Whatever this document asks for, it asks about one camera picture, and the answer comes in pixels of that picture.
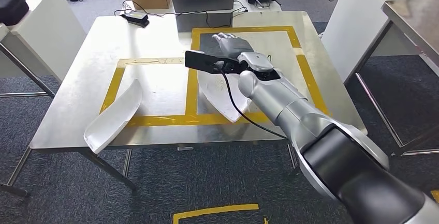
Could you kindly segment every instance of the yellow tape border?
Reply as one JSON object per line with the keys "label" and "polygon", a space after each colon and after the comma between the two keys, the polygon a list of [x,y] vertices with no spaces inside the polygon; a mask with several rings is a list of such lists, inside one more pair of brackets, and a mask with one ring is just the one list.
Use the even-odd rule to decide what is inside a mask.
{"label": "yellow tape border", "polygon": [[[311,68],[303,54],[299,39],[292,26],[267,26],[267,27],[227,27],[227,28],[194,28],[192,30],[192,50],[199,50],[201,34],[211,33],[250,33],[250,32],[277,32],[285,31],[288,34],[291,45],[296,51],[303,78],[306,82],[314,105],[322,112],[328,114],[328,109],[318,89],[317,83],[311,72]],[[119,86],[127,65],[132,64],[180,64],[180,58],[157,58],[157,59],[121,59],[114,71],[107,94],[101,107],[101,112],[110,106],[116,99]],[[221,114],[197,114],[197,94],[198,80],[197,71],[188,70],[185,115],[161,115],[161,116],[135,116],[128,126],[170,126],[170,125],[218,125],[231,124],[229,120]],[[255,122],[267,122],[268,118],[261,112],[248,113],[247,116]],[[248,123],[247,120],[240,118],[234,124]]]}
{"label": "yellow tape border", "polygon": [[259,209],[258,204],[241,204],[241,205],[230,205],[223,207],[204,208],[202,210],[194,210],[194,211],[174,214],[172,219],[172,224],[179,224],[180,219],[190,218],[200,215],[217,214],[217,213],[224,213],[231,211],[258,210],[258,209]]}

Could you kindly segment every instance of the robotic arm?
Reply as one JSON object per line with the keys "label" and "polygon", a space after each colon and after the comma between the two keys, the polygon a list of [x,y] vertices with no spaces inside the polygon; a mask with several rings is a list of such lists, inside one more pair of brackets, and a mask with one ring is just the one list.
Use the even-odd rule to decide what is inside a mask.
{"label": "robotic arm", "polygon": [[213,38],[225,57],[187,51],[186,67],[239,74],[239,90],[281,127],[308,181],[345,205],[355,223],[439,222],[438,205],[392,176],[387,156],[360,130],[316,109],[246,40],[223,33]]}

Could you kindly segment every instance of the black cable cord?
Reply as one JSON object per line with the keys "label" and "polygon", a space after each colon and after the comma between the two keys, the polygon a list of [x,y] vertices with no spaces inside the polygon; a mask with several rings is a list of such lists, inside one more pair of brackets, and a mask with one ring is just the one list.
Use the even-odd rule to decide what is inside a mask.
{"label": "black cable cord", "polygon": [[260,129],[262,129],[262,130],[264,130],[264,131],[267,131],[267,132],[269,132],[269,133],[272,133],[272,134],[274,134],[274,135],[276,135],[276,136],[278,136],[278,137],[280,137],[280,138],[282,138],[282,139],[286,139],[286,140],[288,140],[288,138],[287,138],[286,136],[280,135],[279,133],[274,132],[274,131],[272,131],[272,130],[270,130],[270,129],[268,129],[268,128],[262,127],[262,126],[259,125],[258,123],[252,121],[252,120],[251,120],[250,118],[248,118],[244,113],[242,113],[241,110],[239,110],[239,108],[238,108],[238,107],[236,106],[236,104],[235,104],[235,101],[233,100],[232,92],[231,92],[231,90],[230,90],[229,80],[227,79],[226,74],[224,73],[223,69],[222,69],[219,65],[216,65],[216,64],[215,64],[215,66],[218,68],[218,70],[220,70],[221,74],[222,74],[223,77],[224,77],[224,80],[226,81],[226,86],[227,86],[227,91],[229,92],[230,101],[232,102],[232,105],[233,105],[233,107],[236,109],[236,111],[237,111],[242,117],[244,117],[244,119],[246,119],[248,122],[250,122],[251,124],[253,124],[253,125],[259,127]]}
{"label": "black cable cord", "polygon": [[[165,16],[165,15],[167,15],[167,14],[173,14],[173,15],[175,15],[175,16],[180,16],[180,15],[185,14],[185,13],[187,13],[187,14],[206,13],[206,25],[207,25],[209,28],[231,27],[231,26],[232,26],[232,19],[233,19],[234,17],[236,17],[236,16],[239,16],[239,15],[243,14],[243,13],[241,13],[241,14],[238,14],[238,15],[236,15],[236,16],[233,16],[233,13],[234,13],[234,12],[239,11],[239,10],[241,10],[241,9],[244,9],[243,12],[248,12],[247,7],[245,7],[245,6],[242,4],[242,2],[240,2],[240,1],[234,1],[234,2],[238,2],[238,3],[240,3],[242,7],[238,8],[238,9],[235,9],[234,11],[232,11],[232,12],[230,13],[230,24],[229,24],[229,25],[222,25],[222,26],[211,27],[210,24],[209,24],[209,13],[208,13],[206,10],[198,11],[198,12],[181,12],[181,13],[171,13],[171,12],[169,12],[169,13],[156,14],[156,13],[148,13],[148,12],[147,12],[147,11],[146,11],[146,10],[140,5],[140,4],[136,3],[136,2],[133,1],[133,0],[124,0],[124,1],[122,2],[122,6],[125,6],[125,3],[126,3],[126,2],[132,2],[133,4],[136,4],[137,6],[139,6],[139,7],[143,10],[143,12],[145,12],[146,14],[151,15],[151,16],[158,16],[158,17],[163,17],[163,16]],[[123,10],[120,9],[120,10],[116,10],[116,11],[114,12],[114,15],[116,16],[116,12],[118,12],[118,11],[124,11],[124,12],[126,12],[127,10],[134,11],[134,10],[132,10],[131,8],[127,8],[127,9],[123,9]]]}

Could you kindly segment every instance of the robot finger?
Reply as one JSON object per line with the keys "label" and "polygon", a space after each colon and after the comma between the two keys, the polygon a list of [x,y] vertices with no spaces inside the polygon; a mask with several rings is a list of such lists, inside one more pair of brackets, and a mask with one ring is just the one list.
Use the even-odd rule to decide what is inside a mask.
{"label": "robot finger", "polygon": [[220,36],[221,38],[229,38],[229,36],[225,33],[218,33],[218,36]]}
{"label": "robot finger", "polygon": [[214,38],[217,42],[219,42],[222,39],[218,34],[212,35],[212,38]]}

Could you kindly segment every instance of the white paper plate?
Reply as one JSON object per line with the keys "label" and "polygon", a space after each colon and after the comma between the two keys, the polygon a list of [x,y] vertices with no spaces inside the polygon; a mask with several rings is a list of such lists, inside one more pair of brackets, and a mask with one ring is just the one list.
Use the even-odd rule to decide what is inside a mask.
{"label": "white paper plate", "polygon": [[143,89],[135,79],[131,86],[87,127],[84,140],[98,154],[122,131],[136,113],[143,99]]}
{"label": "white paper plate", "polygon": [[[245,113],[252,101],[242,95],[239,91],[239,75],[227,74],[226,77],[229,81],[230,91],[236,106],[242,113]],[[220,112],[229,121],[236,122],[241,115],[236,111],[230,101],[226,81],[224,80],[223,75],[209,74],[204,71],[198,71],[197,78],[200,90],[204,93],[210,104],[212,104],[218,110],[218,112]]]}

